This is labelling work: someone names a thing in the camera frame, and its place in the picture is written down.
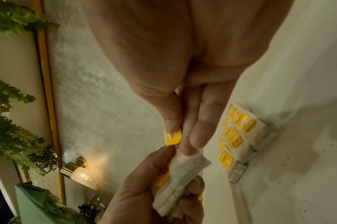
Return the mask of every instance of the glass lampshade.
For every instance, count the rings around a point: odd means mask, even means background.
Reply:
[[[77,181],[93,190],[96,190],[99,187],[100,177],[82,167],[78,167],[76,170],[74,170],[70,176],[70,179]]]

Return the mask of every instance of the gray textured wall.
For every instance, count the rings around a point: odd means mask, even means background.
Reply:
[[[50,65],[63,160],[82,155],[111,187],[163,141],[157,112],[135,96],[98,47],[79,0],[46,0]],[[67,204],[82,203],[83,188],[66,180]]]

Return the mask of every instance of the lit lamp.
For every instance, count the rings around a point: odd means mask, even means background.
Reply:
[[[80,184],[85,185],[93,190],[99,187],[100,177],[93,172],[85,169],[87,166],[87,161],[83,157],[76,159],[76,163],[70,162],[65,164],[60,170],[60,172]]]

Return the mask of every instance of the hand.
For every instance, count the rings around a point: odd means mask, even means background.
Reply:
[[[133,91],[168,133],[183,125],[186,155],[213,136],[237,79],[268,49],[292,3],[83,1],[97,41]],[[179,86],[186,91],[177,94]]]
[[[153,209],[151,186],[160,170],[166,167],[172,158],[174,147],[164,146],[151,153],[124,181],[118,189],[100,224],[165,224],[166,218]],[[204,212],[199,196],[204,190],[203,179],[197,176],[188,186],[189,197],[178,201],[179,209],[184,213],[182,220],[175,219],[173,224],[200,224]]]

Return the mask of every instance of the orange wooden frame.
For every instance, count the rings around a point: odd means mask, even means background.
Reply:
[[[33,9],[38,12],[45,14],[44,5],[42,0],[33,0]],[[58,160],[61,163],[61,150],[59,145],[59,136],[58,136],[58,126],[55,116],[55,107],[51,87],[51,78],[50,78],[50,69],[49,69],[49,60],[48,60],[48,48],[47,48],[47,38],[44,31],[37,31],[37,45],[40,57],[41,64],[41,73],[43,76],[43,86],[45,92],[45,100],[48,107],[48,116],[50,121],[51,135],[53,139],[53,145],[51,149],[57,154]],[[59,170],[59,183],[60,183],[60,202],[65,204],[65,194],[64,194],[64,179],[60,174]]]

